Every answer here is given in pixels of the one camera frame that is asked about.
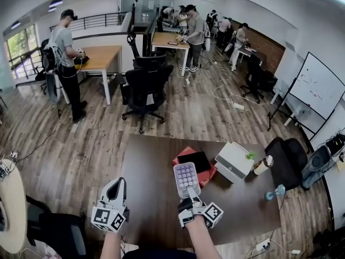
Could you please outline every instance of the gray pants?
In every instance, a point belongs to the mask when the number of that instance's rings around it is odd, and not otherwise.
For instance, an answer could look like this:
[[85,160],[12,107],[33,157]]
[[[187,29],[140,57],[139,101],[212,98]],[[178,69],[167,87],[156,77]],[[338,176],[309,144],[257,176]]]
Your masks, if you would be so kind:
[[187,56],[187,63],[186,67],[190,68],[190,64],[193,58],[193,66],[197,67],[198,62],[199,62],[199,56],[201,52],[201,48],[203,47],[203,44],[191,44],[189,43],[189,51],[188,51],[188,56]]

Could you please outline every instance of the cap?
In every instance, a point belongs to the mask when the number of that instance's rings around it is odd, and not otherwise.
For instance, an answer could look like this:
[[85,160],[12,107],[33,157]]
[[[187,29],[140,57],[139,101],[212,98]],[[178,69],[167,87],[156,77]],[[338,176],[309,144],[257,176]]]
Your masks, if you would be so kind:
[[61,18],[65,17],[65,16],[71,16],[72,20],[77,20],[78,16],[76,16],[74,14],[74,11],[71,9],[65,10],[62,14],[61,14]]

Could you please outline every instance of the metal railing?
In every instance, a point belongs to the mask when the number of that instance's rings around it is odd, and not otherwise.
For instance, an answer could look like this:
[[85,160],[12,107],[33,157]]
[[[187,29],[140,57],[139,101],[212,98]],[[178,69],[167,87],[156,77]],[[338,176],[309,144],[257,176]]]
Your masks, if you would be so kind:
[[[107,27],[114,25],[121,25],[123,19],[125,18],[126,12],[115,12],[115,13],[106,13],[104,15],[94,15],[79,18],[76,21],[72,21],[68,28],[71,31],[86,30],[94,27]],[[54,30],[56,27],[50,27],[50,31]]]

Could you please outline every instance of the hand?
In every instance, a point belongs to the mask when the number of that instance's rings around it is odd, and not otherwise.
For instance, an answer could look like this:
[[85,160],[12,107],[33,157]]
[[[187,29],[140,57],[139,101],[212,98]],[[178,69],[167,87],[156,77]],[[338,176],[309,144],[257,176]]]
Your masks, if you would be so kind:
[[198,228],[206,228],[205,218],[202,215],[195,215],[194,219],[191,222],[185,224],[188,230],[198,229]]

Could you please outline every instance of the shoe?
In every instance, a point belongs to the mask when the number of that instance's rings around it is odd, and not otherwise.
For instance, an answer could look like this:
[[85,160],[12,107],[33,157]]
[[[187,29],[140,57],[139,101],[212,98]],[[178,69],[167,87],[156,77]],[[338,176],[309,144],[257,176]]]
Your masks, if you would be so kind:
[[189,71],[190,72],[196,72],[196,71],[198,71],[198,67],[192,66],[192,68]]
[[190,70],[190,67],[187,67],[187,66],[186,66],[186,67],[185,67],[185,70],[186,70],[186,71],[189,71],[189,70]]
[[81,105],[81,108],[84,109],[87,106],[87,101],[82,101],[80,105]]
[[73,123],[74,124],[79,123],[80,121],[82,121],[85,118],[85,116],[86,116],[86,112],[85,112],[85,110],[82,110],[80,117],[76,118],[76,119],[73,119]]

